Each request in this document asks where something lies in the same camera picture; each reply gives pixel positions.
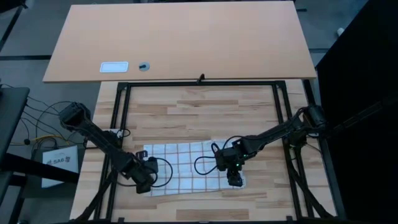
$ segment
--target white label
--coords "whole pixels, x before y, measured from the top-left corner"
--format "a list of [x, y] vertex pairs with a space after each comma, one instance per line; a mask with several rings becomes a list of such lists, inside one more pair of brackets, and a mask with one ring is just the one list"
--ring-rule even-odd
[[126, 72], [129, 70], [129, 62], [103, 62], [99, 72], [101, 73], [116, 73]]

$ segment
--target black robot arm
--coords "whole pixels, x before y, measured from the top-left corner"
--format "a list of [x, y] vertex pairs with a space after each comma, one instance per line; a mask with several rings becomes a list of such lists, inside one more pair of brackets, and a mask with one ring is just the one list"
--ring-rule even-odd
[[113, 168], [124, 178], [132, 178], [137, 184], [138, 194], [150, 191], [154, 183], [150, 174], [157, 172], [156, 159], [142, 161], [133, 153], [123, 151], [117, 135], [97, 127], [90, 119], [90, 111], [81, 103], [71, 103], [61, 111], [60, 121], [62, 127], [79, 132], [108, 155]]
[[227, 170], [229, 185], [241, 187], [243, 181], [238, 171], [242, 170], [246, 160], [256, 156], [265, 145], [286, 137], [291, 146], [302, 147], [306, 143], [308, 134], [319, 134], [325, 126], [326, 121], [320, 106], [300, 108], [291, 119], [261, 134], [240, 136], [238, 140], [232, 142], [232, 147], [220, 149], [215, 145], [218, 149], [215, 151], [217, 169]]

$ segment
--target black cable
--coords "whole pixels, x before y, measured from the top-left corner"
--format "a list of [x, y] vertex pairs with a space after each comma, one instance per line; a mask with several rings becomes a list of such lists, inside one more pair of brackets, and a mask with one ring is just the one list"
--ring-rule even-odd
[[30, 139], [29, 136], [29, 129], [27, 128], [27, 125], [25, 124], [25, 122], [21, 119], [22, 124], [24, 124], [25, 128], [26, 128], [26, 132], [27, 132], [27, 138]]
[[44, 123], [43, 121], [40, 121], [39, 119], [37, 119], [37, 118], [33, 117], [33, 116], [32, 116], [32, 115], [30, 115], [29, 113], [26, 113], [25, 111], [24, 111], [24, 113], [25, 113], [26, 115], [30, 116], [31, 118], [33, 118], [33, 119], [37, 120], [38, 122], [40, 122], [40, 123], [42, 123], [42, 124], [46, 125], [47, 127], [50, 127], [50, 128], [52, 128], [54, 131], [58, 132], [58, 133], [59, 133], [59, 135], [60, 135], [60, 136], [61, 136], [61, 137], [62, 137], [64, 140], [66, 140], [66, 139], [65, 139], [65, 137], [63, 137], [63, 135], [61, 134], [61, 132], [59, 132], [57, 129], [55, 129], [55, 128], [51, 127], [50, 125], [48, 125], [48, 124]]
[[45, 137], [43, 139], [39, 139], [38, 141], [35, 142], [35, 144], [32, 146], [32, 150], [31, 150], [31, 155], [33, 157], [35, 150], [40, 150], [42, 148], [43, 143], [47, 142], [47, 141], [52, 141], [54, 142], [54, 146], [52, 147], [53, 149], [57, 149], [57, 140], [53, 137]]
[[29, 107], [29, 108], [30, 108], [30, 109], [32, 109], [32, 110], [36, 110], [36, 111], [39, 111], [39, 112], [43, 112], [43, 113], [52, 114], [52, 115], [54, 115], [54, 116], [60, 116], [59, 114], [50, 113], [50, 112], [46, 112], [46, 111], [42, 111], [42, 110], [39, 110], [39, 109], [33, 108], [33, 107], [29, 106], [28, 104], [26, 104], [26, 106], [27, 106], [27, 107]]
[[[55, 105], [57, 105], [57, 104], [60, 104], [60, 103], [72, 103], [72, 101], [59, 101], [59, 102], [53, 103], [53, 104], [51, 104], [50, 106], [48, 106], [47, 109], [45, 109], [44, 111], [47, 111], [48, 109], [52, 108], [52, 109], [55, 110], [57, 113], [59, 113], [53, 106], [55, 106]], [[38, 126], [39, 126], [39, 121], [40, 121], [40, 118], [41, 118], [44, 114], [45, 114], [45, 113], [42, 112], [42, 114], [41, 114], [41, 115], [39, 116], [39, 118], [37, 119], [37, 122], [36, 122], [36, 129], [35, 129], [35, 137], [36, 137], [36, 138], [37, 138], [37, 128], [38, 128]]]
[[[31, 120], [29, 120], [29, 119], [27, 119], [27, 118], [21, 118], [21, 119], [24, 119], [24, 120], [28, 121], [30, 124], [32, 124], [33, 126], [36, 126]], [[45, 133], [49, 133], [49, 134], [52, 134], [52, 135], [56, 135], [56, 134], [54, 134], [54, 133], [51, 133], [51, 132], [49, 132], [49, 131], [46, 131], [46, 130], [42, 129], [41, 127], [37, 127], [37, 128], [39, 128], [40, 130], [44, 131]]]
[[319, 150], [319, 148], [317, 148], [317, 147], [315, 147], [315, 146], [313, 146], [313, 145], [310, 145], [310, 144], [308, 144], [308, 143], [306, 144], [306, 146], [310, 146], [311, 148], [317, 150], [320, 154], [322, 154], [322, 152], [321, 152], [321, 150]]
[[195, 162], [193, 163], [193, 168], [195, 169], [195, 171], [199, 175], [207, 175], [207, 174], [211, 173], [213, 170], [215, 170], [217, 168], [217, 166], [214, 166], [214, 168], [212, 168], [209, 172], [206, 172], [206, 173], [199, 172], [198, 169], [197, 169], [197, 162], [198, 162], [199, 159], [203, 159], [203, 158], [215, 159], [216, 157], [213, 157], [213, 156], [200, 156], [200, 157], [197, 157], [197, 159], [195, 159]]
[[81, 143], [80, 143], [80, 142], [77, 143], [77, 142], [74, 142], [74, 141], [70, 140], [70, 138], [71, 138], [73, 135], [75, 135], [76, 133], [78, 133], [78, 132], [75, 131], [75, 132], [71, 133], [71, 134], [69, 135], [69, 137], [67, 138], [67, 141], [68, 141], [68, 142], [72, 142], [72, 143], [74, 143], [74, 144], [84, 144], [84, 140], [83, 140], [83, 142], [81, 142]]
[[217, 151], [219, 151], [220, 148], [218, 147], [218, 145], [215, 142], [211, 143], [211, 150], [213, 151], [214, 154], [216, 154], [216, 151], [214, 150], [214, 147], [217, 148]]
[[153, 185], [153, 184], [152, 184], [152, 187], [163, 187], [163, 186], [166, 186], [166, 185], [172, 180], [172, 177], [173, 177], [173, 166], [171, 165], [171, 163], [169, 163], [169, 162], [168, 162], [167, 160], [165, 160], [165, 159], [156, 158], [156, 157], [155, 157], [155, 159], [165, 161], [165, 162], [170, 166], [171, 174], [170, 174], [170, 178], [168, 179], [168, 181], [166, 181], [166, 183], [160, 184], [160, 185]]
[[118, 184], [122, 187], [137, 187], [137, 184], [122, 184], [119, 181], [116, 181], [116, 184]]
[[[3, 83], [3, 85], [5, 85], [5, 86], [8, 86], [9, 88], [15, 88], [15, 87], [13, 87], [13, 86], [10, 86], [10, 85], [8, 85], [8, 84], [5, 84], [5, 83]], [[49, 105], [47, 105], [46, 103], [44, 103], [43, 101], [40, 101], [40, 100], [36, 100], [35, 98], [33, 98], [33, 97], [31, 97], [31, 96], [28, 96], [28, 98], [29, 99], [31, 99], [31, 100], [34, 100], [34, 101], [36, 101], [36, 102], [39, 102], [39, 103], [42, 103], [42, 104], [44, 104], [45, 106], [48, 106], [48, 107], [50, 107]]]
[[125, 135], [121, 136], [121, 138], [125, 138], [125, 137], [128, 137], [128, 136], [131, 135], [131, 131], [128, 130], [127, 128], [125, 128], [125, 129], [119, 129], [119, 130], [116, 132], [116, 135], [118, 135], [120, 131], [128, 131], [128, 132], [129, 132], [126, 136], [125, 136]]

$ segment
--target wooden desk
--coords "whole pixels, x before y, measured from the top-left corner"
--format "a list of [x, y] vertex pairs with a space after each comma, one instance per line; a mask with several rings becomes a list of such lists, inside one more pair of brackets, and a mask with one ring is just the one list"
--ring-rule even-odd
[[[100, 73], [127, 61], [124, 73]], [[139, 70], [141, 62], [150, 69]], [[292, 1], [73, 5], [43, 81], [315, 78]]]
[[[287, 80], [293, 112], [307, 105], [300, 80]], [[103, 82], [94, 122], [109, 128], [117, 82]], [[121, 112], [118, 115], [120, 124]], [[132, 89], [127, 128], [131, 137], [124, 150], [136, 152], [143, 144], [226, 139], [232, 135], [258, 134], [277, 125], [269, 86], [143, 87]], [[310, 144], [318, 147], [315, 141]], [[306, 146], [302, 151], [310, 190], [335, 215], [321, 156]], [[100, 182], [104, 154], [88, 149], [81, 168], [70, 218], [76, 218], [94, 197]], [[294, 215], [282, 141], [264, 148], [243, 166], [247, 186], [242, 190], [144, 197], [135, 188], [118, 186], [113, 221], [129, 222], [203, 220], [285, 220]], [[105, 216], [108, 195], [104, 197]], [[305, 205], [300, 194], [303, 214]]]

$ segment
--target gray carpet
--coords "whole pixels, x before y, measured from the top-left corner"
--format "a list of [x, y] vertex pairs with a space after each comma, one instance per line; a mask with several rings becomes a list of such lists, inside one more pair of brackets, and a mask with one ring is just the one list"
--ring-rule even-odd
[[[110, 0], [27, 0], [29, 9], [24, 9], [11, 32], [0, 55], [45, 55], [52, 54], [59, 33], [67, 16], [71, 4], [112, 4], [129, 3], [132, 1]], [[346, 27], [362, 8], [366, 0], [297, 0], [296, 7], [306, 7], [308, 12], [299, 12], [298, 16], [310, 48], [328, 48], [337, 39], [336, 30]], [[5, 32], [8, 23], [15, 12], [11, 10], [0, 14], [0, 35]], [[323, 54], [312, 54], [314, 65]], [[63, 100], [79, 101], [90, 110], [94, 110], [98, 96], [99, 83], [62, 83], [44, 84], [42, 79], [47, 68], [48, 60], [0, 62], [0, 78], [2, 82], [13, 86], [29, 87], [30, 96], [46, 103]], [[31, 106], [46, 109], [43, 104], [29, 101]], [[38, 117], [39, 112], [26, 109], [31, 115]], [[57, 118], [46, 115], [45, 123], [57, 128], [62, 134], [70, 133], [59, 126]], [[33, 125], [28, 124], [30, 138], [34, 133]], [[14, 135], [14, 142], [21, 142], [27, 138], [25, 127], [18, 125]], [[78, 134], [74, 141], [81, 141]], [[26, 158], [30, 157], [30, 147], [11, 146], [9, 152]], [[17, 196], [17, 188], [9, 187], [6, 198], [0, 206], [1, 223], [7, 223], [12, 206]], [[24, 203], [21, 219], [31, 224], [65, 222], [69, 218], [73, 197], [32, 198]]]

